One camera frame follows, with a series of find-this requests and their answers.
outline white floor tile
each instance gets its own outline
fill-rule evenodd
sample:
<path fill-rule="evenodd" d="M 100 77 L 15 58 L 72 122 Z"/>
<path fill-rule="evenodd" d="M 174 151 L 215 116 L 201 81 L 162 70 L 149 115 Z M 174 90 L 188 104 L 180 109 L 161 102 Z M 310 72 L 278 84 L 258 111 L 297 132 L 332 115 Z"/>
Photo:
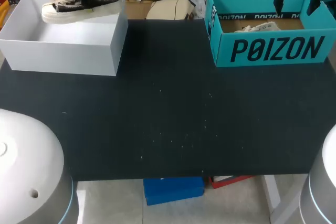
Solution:
<path fill-rule="evenodd" d="M 77 224 L 141 224 L 142 180 L 79 182 Z"/>
<path fill-rule="evenodd" d="M 219 189 L 206 189 L 202 197 L 147 206 L 143 224 L 269 224 L 269 214 L 258 177 Z"/>

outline dark tabletop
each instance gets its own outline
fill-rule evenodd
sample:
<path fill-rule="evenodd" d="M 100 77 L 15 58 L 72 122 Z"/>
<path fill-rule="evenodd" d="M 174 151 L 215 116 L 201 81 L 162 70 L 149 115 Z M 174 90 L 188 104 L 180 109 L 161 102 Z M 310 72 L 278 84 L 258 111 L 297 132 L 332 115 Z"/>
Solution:
<path fill-rule="evenodd" d="M 0 108 L 48 125 L 75 180 L 307 173 L 335 104 L 328 61 L 216 68 L 202 20 L 130 21 L 116 77 L 0 71 Z"/>

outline white sneaker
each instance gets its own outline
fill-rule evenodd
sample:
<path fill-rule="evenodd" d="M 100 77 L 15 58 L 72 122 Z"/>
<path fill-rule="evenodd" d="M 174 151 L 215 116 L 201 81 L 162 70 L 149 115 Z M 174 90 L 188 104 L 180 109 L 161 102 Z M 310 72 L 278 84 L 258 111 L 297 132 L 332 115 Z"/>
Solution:
<path fill-rule="evenodd" d="M 235 31 L 235 33 L 246 33 L 249 31 L 280 31 L 280 28 L 275 22 L 267 22 L 256 27 L 247 26 L 242 31 Z"/>
<path fill-rule="evenodd" d="M 122 8 L 122 0 L 91 0 L 90 4 L 84 7 L 81 0 L 53 0 L 42 7 L 42 19 L 46 23 L 67 24 L 116 14 Z"/>

